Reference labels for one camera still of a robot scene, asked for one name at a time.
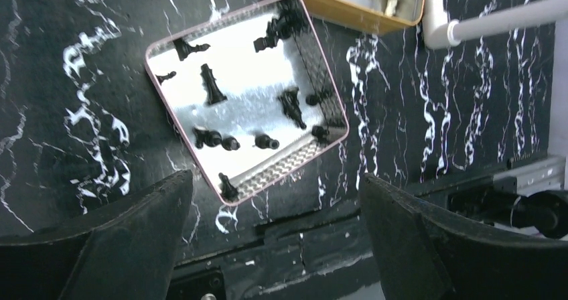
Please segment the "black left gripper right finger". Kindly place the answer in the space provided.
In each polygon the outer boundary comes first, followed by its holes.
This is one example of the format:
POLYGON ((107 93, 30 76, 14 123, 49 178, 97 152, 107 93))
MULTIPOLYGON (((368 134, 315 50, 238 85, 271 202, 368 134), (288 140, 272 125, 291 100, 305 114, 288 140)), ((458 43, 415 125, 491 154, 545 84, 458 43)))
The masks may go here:
POLYGON ((566 299, 567 243, 470 220, 372 174, 362 215, 387 299, 566 299))

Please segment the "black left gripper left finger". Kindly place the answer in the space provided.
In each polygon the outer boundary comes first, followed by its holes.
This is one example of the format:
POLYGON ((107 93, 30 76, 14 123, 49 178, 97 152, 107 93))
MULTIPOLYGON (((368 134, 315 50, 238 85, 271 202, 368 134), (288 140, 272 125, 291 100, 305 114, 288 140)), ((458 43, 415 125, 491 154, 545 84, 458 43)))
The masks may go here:
POLYGON ((161 181, 27 236, 1 238, 2 299, 164 299, 193 175, 161 181))

